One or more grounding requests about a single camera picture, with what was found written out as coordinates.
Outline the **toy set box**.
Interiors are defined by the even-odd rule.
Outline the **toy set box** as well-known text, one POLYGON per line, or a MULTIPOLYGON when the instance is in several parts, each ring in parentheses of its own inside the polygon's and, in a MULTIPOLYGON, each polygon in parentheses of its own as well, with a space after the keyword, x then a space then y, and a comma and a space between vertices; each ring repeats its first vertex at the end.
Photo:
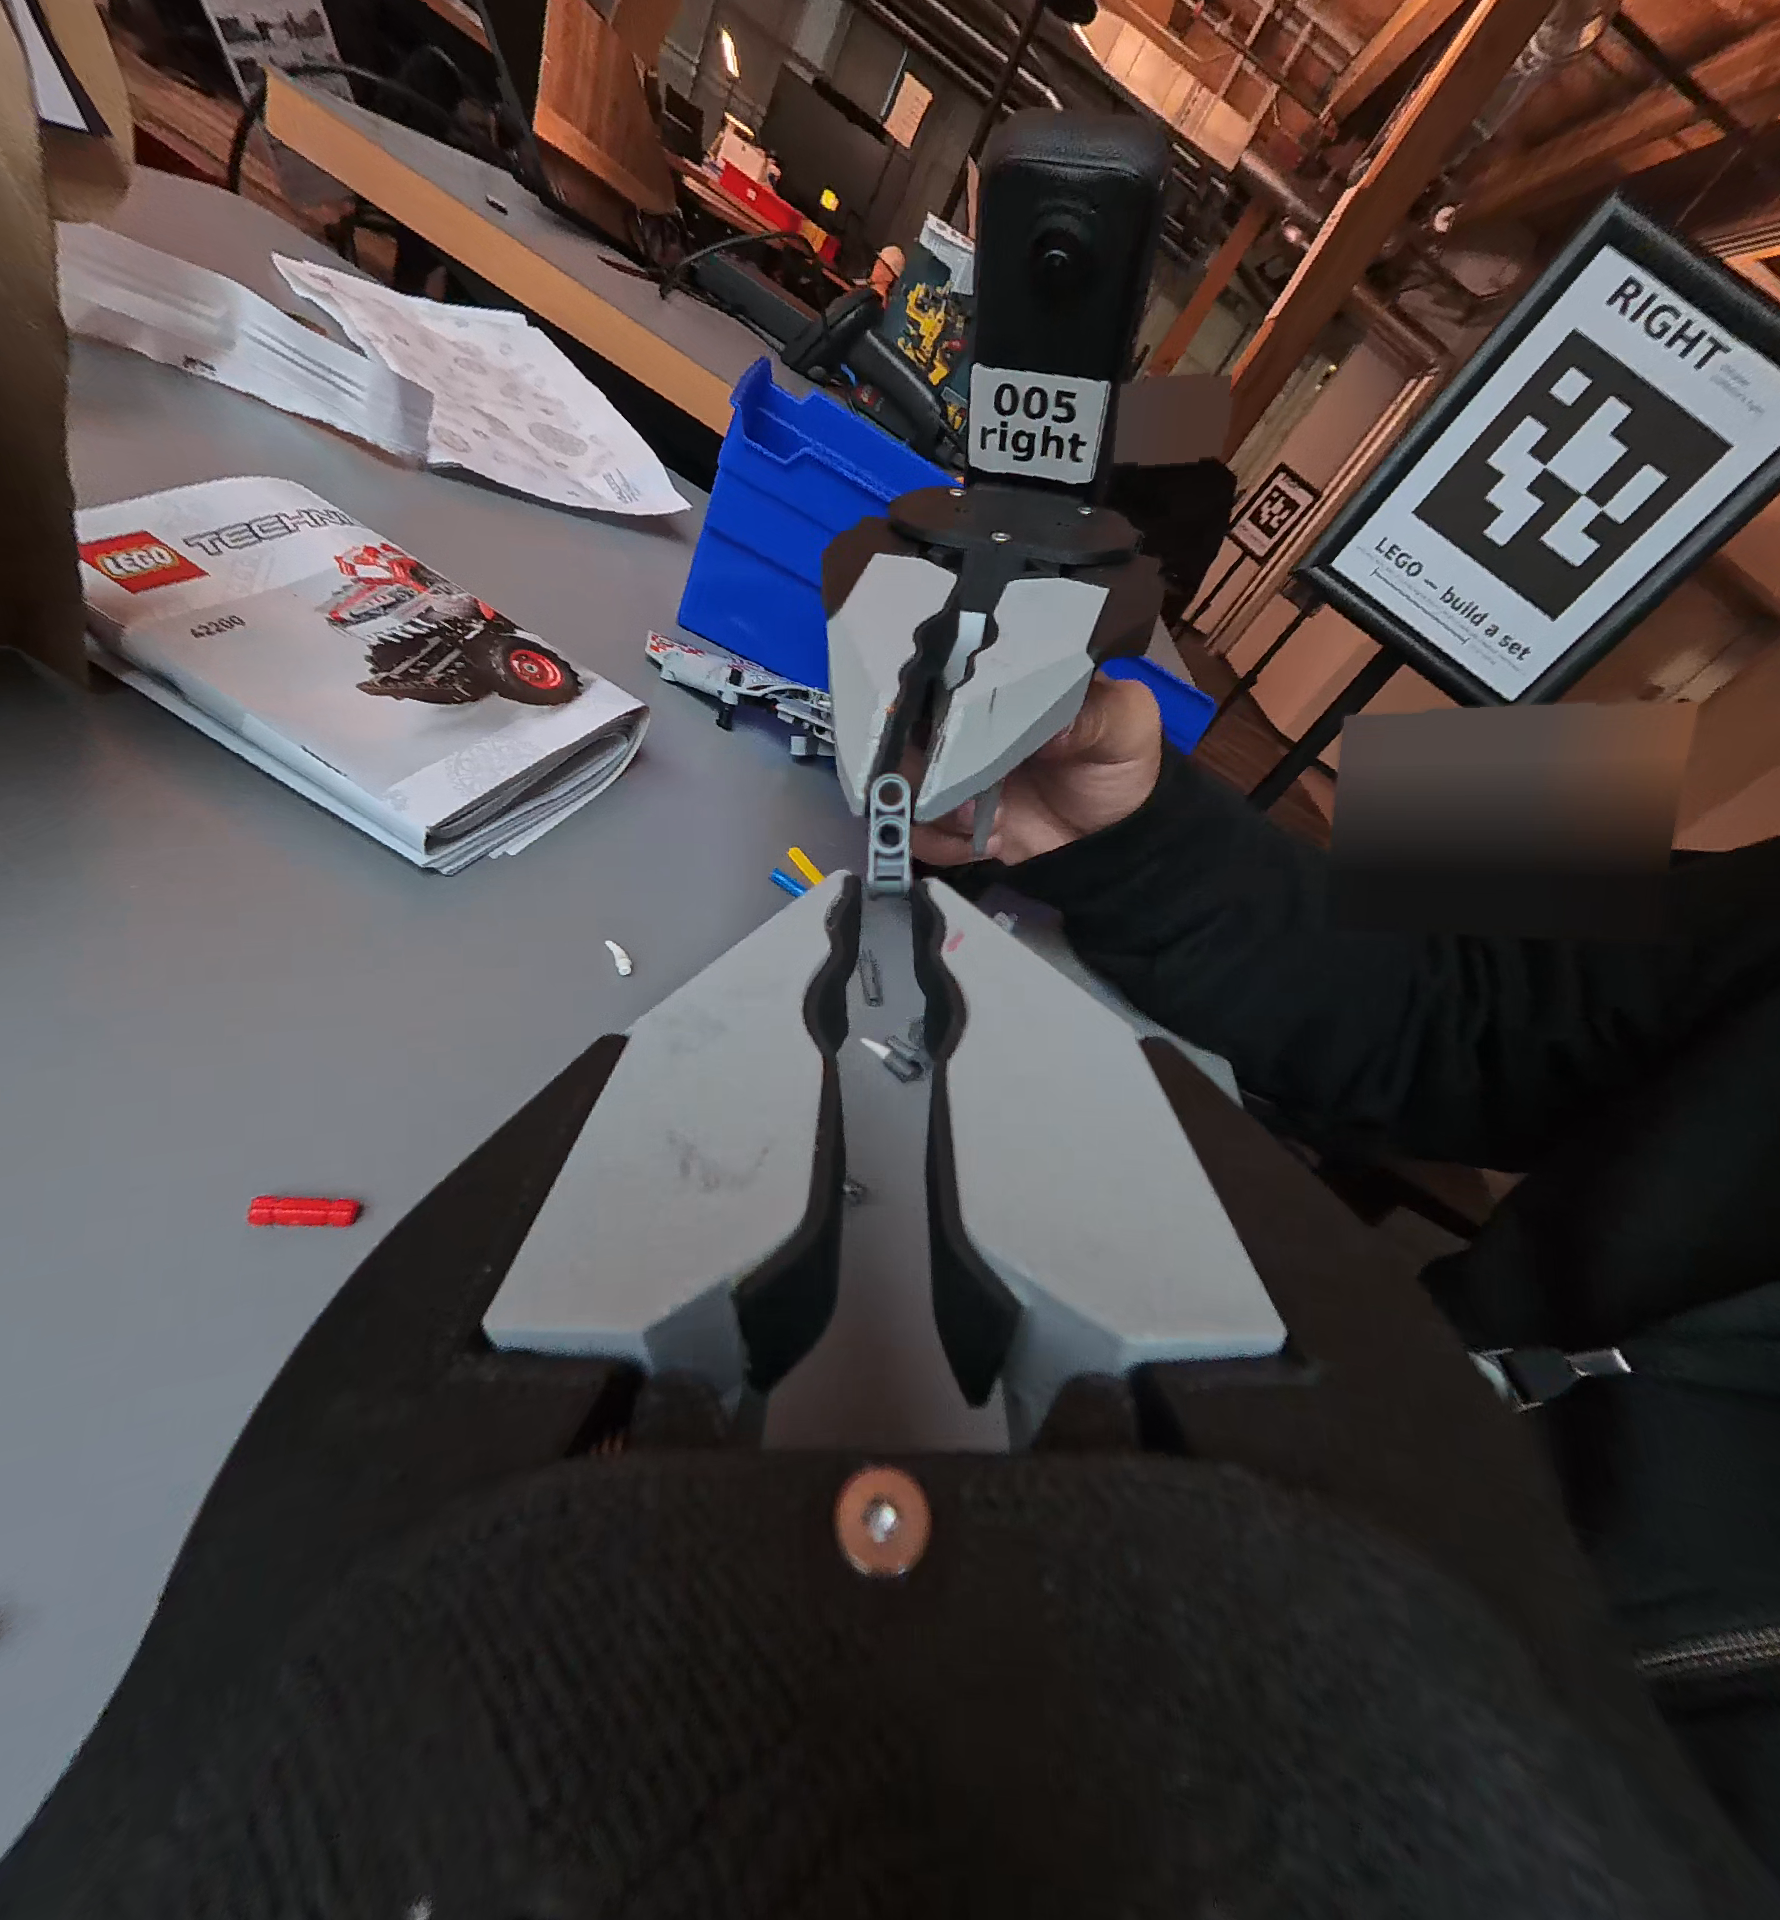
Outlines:
POLYGON ((973 350, 978 312, 978 243, 936 215, 922 215, 922 233, 903 253, 903 269, 884 296, 884 350, 936 394, 967 405, 961 358, 973 350))

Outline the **person's right forearm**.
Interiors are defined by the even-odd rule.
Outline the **person's right forearm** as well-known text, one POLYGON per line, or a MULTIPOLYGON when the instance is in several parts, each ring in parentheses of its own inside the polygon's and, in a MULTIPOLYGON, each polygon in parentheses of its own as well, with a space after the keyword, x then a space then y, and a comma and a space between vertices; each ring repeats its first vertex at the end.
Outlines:
POLYGON ((1619 1101, 1685 1101, 1763 1143, 1780 1124, 1780 839, 1670 870, 1679 937, 1555 945, 1343 931, 1330 858, 1192 758, 1146 753, 1142 806, 1077 836, 1003 781, 991 854, 1142 1013, 1236 1088, 1343 1141, 1530 1174, 1619 1101))

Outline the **framed marker sign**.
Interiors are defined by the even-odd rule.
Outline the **framed marker sign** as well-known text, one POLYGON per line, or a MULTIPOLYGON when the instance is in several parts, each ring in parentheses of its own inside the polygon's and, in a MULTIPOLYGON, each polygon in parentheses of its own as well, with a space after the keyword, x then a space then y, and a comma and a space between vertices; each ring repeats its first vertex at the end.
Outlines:
POLYGON ((1398 665, 1551 706, 1775 496, 1780 301, 1607 196, 1298 558, 1375 658, 1246 801, 1398 665))

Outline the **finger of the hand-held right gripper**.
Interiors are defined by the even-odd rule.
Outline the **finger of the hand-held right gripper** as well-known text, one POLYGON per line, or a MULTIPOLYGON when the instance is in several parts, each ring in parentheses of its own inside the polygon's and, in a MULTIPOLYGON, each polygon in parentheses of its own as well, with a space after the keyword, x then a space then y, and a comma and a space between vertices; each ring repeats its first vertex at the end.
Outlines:
POLYGON ((882 775, 911 775, 911 814, 933 823, 978 792, 973 665, 980 637, 961 643, 967 582, 947 564, 870 555, 845 607, 827 613, 835 758, 853 811, 865 811, 882 775))
POLYGON ((984 643, 945 695, 922 788, 911 806, 920 823, 973 806, 1077 721, 1093 675, 1090 637, 1105 607, 1111 587, 1077 578, 1026 578, 998 589, 984 643))

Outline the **stack of white booklets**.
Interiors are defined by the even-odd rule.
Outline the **stack of white booklets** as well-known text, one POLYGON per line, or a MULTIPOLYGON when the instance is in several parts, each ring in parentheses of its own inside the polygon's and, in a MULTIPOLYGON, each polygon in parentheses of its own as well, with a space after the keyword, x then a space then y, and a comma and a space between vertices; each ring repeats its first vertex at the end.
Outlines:
POLYGON ((246 288, 95 226, 58 227, 58 301, 75 340, 251 394, 426 469, 432 394, 246 288))

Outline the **partly built lego assembly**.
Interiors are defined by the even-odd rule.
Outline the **partly built lego assembly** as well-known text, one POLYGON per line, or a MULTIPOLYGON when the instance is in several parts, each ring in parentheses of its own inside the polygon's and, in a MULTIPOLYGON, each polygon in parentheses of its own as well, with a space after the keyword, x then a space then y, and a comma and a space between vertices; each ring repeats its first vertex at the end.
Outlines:
POLYGON ((772 708, 790 733, 790 758, 835 758, 835 700, 817 686, 790 680, 754 658, 715 652, 691 637, 648 632, 648 663, 665 686, 685 686, 715 706, 715 724, 735 730, 741 706, 772 708))

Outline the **lego instruction booklet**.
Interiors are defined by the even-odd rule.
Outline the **lego instruction booklet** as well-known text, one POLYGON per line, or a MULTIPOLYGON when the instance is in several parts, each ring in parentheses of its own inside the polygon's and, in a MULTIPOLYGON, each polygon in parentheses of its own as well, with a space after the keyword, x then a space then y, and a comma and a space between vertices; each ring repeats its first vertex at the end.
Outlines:
POLYGON ((95 658, 419 870, 519 854, 603 795, 648 708, 283 478, 75 509, 95 658))

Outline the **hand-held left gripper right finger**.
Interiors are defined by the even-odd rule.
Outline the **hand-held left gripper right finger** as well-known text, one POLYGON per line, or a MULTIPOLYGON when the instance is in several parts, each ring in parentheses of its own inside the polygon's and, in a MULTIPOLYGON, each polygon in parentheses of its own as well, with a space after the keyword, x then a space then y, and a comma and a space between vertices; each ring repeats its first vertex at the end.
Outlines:
POLYGON ((1118 1011, 945 881, 911 896, 928 1042, 928 1282, 952 1384, 1026 1454, 1077 1375, 1269 1363, 1262 1288, 1118 1011))

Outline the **grey table with wooden edge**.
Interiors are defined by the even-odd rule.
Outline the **grey table with wooden edge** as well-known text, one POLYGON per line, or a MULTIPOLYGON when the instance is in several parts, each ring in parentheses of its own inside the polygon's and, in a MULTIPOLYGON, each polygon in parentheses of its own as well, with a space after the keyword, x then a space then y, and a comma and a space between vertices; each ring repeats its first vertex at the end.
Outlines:
POLYGON ((769 358, 754 329, 701 301, 663 301, 656 279, 626 272, 603 243, 562 226, 491 162, 370 109, 272 78, 262 121, 290 153, 432 243, 446 260, 663 394, 707 434, 730 434, 735 384, 769 358))

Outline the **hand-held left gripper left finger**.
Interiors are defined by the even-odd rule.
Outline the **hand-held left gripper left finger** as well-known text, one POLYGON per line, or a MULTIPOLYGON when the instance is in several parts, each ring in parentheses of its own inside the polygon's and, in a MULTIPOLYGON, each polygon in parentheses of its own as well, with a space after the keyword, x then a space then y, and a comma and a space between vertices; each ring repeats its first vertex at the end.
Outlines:
POLYGON ((481 1335, 715 1390, 764 1429, 839 1304, 853 877, 634 1020, 481 1335))

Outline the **small marker sign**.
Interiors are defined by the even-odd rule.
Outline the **small marker sign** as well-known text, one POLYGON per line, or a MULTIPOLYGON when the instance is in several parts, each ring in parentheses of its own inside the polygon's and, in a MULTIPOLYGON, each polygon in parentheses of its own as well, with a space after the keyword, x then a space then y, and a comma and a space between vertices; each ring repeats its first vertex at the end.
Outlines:
POLYGON ((1290 536, 1298 536, 1325 502, 1325 488, 1309 482, 1298 469, 1274 463, 1236 507, 1229 522, 1229 545, 1242 558, 1269 564, 1290 536))

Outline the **person's right hand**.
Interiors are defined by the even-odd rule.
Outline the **person's right hand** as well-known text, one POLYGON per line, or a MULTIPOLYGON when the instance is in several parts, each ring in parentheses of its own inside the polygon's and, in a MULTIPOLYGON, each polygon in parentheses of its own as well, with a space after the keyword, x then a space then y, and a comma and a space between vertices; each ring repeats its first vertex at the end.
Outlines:
POLYGON ((1093 675, 1077 721, 1026 758, 993 792, 914 823, 920 868, 1026 868, 1125 823, 1160 775, 1160 708, 1136 680, 1093 675))

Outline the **blue plastic bin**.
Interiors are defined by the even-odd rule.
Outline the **blue plastic bin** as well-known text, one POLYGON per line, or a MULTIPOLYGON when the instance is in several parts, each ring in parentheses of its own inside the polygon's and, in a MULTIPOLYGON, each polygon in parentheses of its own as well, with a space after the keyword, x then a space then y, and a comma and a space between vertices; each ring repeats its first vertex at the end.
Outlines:
MULTIPOLYGON (((1171 401, 1154 381, 1118 384, 1105 507, 1129 516, 1160 564, 1160 607, 1233 516, 1233 471, 1219 457, 1158 463, 1160 434, 1175 431, 1186 447, 1212 455, 1222 409, 1219 384, 1186 381, 1171 401)), ((826 547, 884 516, 903 493, 952 482, 961 482, 952 469, 903 447, 865 416, 835 394, 788 394, 772 363, 754 363, 735 384, 735 431, 696 540, 680 637, 827 693, 826 547)))

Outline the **printed sticker sheet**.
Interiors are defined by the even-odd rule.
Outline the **printed sticker sheet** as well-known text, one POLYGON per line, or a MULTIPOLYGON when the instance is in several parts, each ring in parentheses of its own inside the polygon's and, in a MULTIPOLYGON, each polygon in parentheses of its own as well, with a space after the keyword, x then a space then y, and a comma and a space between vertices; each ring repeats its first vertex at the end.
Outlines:
POLYGON ((299 257, 272 269, 351 350, 427 394, 427 469, 579 516, 685 516, 663 457, 519 312, 414 301, 299 257))

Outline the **person's black jacket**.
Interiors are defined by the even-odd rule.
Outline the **person's black jacket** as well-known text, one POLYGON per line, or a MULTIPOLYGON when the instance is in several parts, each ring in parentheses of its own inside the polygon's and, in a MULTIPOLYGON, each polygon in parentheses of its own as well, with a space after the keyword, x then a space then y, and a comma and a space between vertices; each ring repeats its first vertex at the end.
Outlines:
POLYGON ((1423 1282, 1530 1413, 1647 1699, 1780 1881, 1780 1193, 1613 1224, 1505 1203, 1423 1282))

